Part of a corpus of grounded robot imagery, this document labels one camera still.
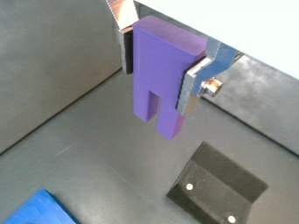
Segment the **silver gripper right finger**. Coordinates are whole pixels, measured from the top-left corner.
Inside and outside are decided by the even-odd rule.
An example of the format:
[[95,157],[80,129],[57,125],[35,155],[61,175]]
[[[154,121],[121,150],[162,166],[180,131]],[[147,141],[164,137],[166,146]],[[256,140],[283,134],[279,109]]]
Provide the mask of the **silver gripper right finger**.
[[204,56],[186,70],[182,79],[176,110],[183,116],[192,111],[204,94],[216,96],[223,84],[215,76],[227,71],[242,56],[238,49],[208,38]]

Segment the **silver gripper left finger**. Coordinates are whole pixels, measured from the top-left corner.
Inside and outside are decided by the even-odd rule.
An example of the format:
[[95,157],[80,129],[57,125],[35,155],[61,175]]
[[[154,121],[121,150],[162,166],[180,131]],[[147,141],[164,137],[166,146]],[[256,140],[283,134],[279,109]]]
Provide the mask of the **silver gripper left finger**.
[[107,6],[116,21],[123,71],[131,74],[134,72],[134,23],[139,20],[135,1],[107,0]]

